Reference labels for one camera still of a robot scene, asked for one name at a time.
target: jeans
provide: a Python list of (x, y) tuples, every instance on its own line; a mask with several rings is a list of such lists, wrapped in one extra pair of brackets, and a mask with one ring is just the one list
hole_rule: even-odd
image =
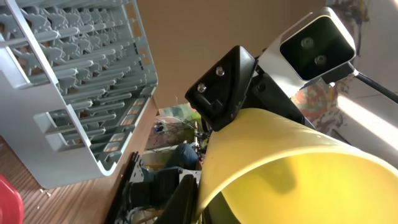
[[(188, 169), (195, 170), (198, 162), (198, 155), (192, 149), (192, 147), (188, 144), (180, 144), (175, 148), (172, 156), (163, 169)], [(157, 171), (149, 172), (145, 168), (142, 168), (142, 172), (144, 173), (144, 182), (153, 181), (154, 176), (157, 174)]]

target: metal bolt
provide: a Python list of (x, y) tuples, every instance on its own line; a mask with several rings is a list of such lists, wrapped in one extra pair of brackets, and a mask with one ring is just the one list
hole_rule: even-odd
[(206, 91), (206, 86), (204, 83), (199, 83), (198, 85), (198, 92), (199, 93), (204, 93)]
[(223, 67), (219, 66), (216, 68), (216, 74), (218, 76), (223, 76), (225, 74)]

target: wooden table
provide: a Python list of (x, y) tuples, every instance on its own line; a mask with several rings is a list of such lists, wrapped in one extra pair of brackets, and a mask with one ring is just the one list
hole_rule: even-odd
[(24, 223), (103, 223), (118, 188), (120, 173), (131, 152), (143, 152), (156, 112), (155, 102), (151, 99), (113, 175), (44, 192), (40, 191), (40, 185), (5, 140), (0, 138), (0, 174), (22, 197)]

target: yellow plastic cup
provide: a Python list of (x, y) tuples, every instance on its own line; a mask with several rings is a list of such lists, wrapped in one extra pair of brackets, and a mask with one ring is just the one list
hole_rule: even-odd
[(260, 109), (210, 138), (195, 218), (222, 193), (241, 223), (398, 223), (398, 171)]

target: gray plastic dish rack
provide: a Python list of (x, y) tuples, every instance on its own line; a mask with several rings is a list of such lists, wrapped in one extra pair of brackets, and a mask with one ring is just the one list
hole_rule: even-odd
[(5, 0), (0, 29), (0, 135), (46, 189), (111, 175), (157, 86), (136, 2)]

